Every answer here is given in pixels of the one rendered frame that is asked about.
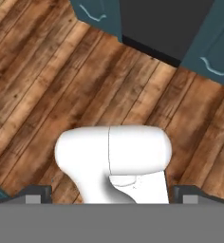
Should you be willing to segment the white rounded object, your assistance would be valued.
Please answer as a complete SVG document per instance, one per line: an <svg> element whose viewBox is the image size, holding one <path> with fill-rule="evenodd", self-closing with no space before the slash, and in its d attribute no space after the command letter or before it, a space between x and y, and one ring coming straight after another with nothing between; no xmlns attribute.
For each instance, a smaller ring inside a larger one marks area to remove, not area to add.
<svg viewBox="0 0 224 243"><path fill-rule="evenodd" d="M169 202L165 169L172 144L158 127L75 128L57 139L54 155L85 204Z"/></svg>

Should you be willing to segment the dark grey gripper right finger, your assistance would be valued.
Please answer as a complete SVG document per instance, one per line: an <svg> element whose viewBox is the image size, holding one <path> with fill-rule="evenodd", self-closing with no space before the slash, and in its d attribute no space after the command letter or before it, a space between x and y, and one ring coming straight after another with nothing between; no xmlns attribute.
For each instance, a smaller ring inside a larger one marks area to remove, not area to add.
<svg viewBox="0 0 224 243"><path fill-rule="evenodd" d="M177 185L173 189L176 204L224 204L224 199L204 193L195 185Z"/></svg>

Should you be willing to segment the dark grey appliance front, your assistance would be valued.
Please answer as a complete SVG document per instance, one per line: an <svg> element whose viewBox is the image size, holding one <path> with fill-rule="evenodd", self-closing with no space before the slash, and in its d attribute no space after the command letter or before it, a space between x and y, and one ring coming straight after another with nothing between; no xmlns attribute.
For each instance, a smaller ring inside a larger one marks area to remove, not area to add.
<svg viewBox="0 0 224 243"><path fill-rule="evenodd" d="M122 42L178 67L214 0L120 0Z"/></svg>

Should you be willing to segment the teal cupboard door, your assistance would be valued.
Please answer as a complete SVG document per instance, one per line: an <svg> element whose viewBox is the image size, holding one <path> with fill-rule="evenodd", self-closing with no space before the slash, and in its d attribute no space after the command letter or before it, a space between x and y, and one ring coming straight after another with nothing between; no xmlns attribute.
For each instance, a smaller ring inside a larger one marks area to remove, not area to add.
<svg viewBox="0 0 224 243"><path fill-rule="evenodd" d="M71 6L80 21L88 23L89 25L103 30L106 33L114 35L118 40L122 41L121 34L121 12L119 0L69 0ZM89 20L85 13L80 9L79 5L82 2L96 2L99 1L102 4L106 18L101 22L95 22Z"/></svg>
<svg viewBox="0 0 224 243"><path fill-rule="evenodd" d="M224 85L224 0L215 0L182 66Z"/></svg>

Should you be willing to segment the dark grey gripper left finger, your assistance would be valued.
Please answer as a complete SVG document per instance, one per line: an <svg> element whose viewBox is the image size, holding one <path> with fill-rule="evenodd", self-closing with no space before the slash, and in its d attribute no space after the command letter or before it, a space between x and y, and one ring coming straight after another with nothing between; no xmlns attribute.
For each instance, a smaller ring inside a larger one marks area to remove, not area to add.
<svg viewBox="0 0 224 243"><path fill-rule="evenodd" d="M29 185L18 194L0 199L0 203L10 204L51 204L52 188L50 185Z"/></svg>

